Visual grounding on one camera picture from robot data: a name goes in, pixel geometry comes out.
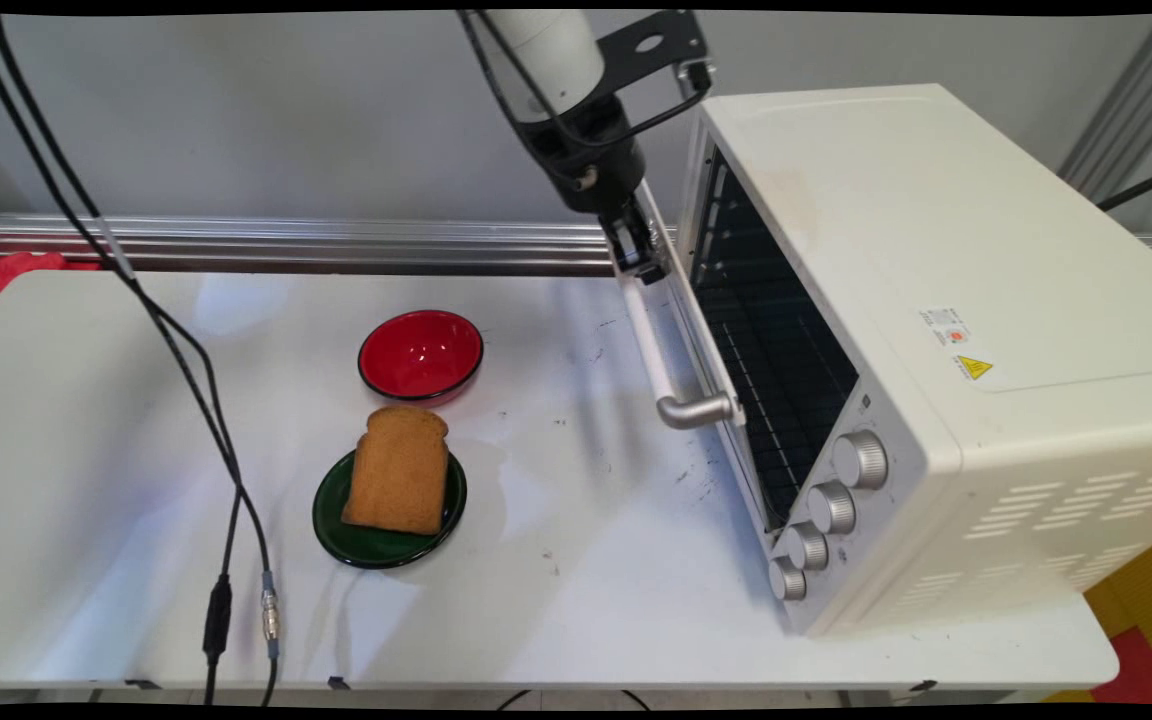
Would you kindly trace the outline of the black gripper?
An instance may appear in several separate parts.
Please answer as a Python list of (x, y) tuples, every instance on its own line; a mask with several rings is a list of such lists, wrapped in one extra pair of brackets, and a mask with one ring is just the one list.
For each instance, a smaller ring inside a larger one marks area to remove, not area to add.
[(635, 194), (646, 162), (614, 94), (594, 97), (553, 120), (521, 124), (521, 137), (550, 174), (567, 209), (600, 217), (614, 263), (644, 286), (664, 281), (673, 270), (667, 237), (652, 202)]

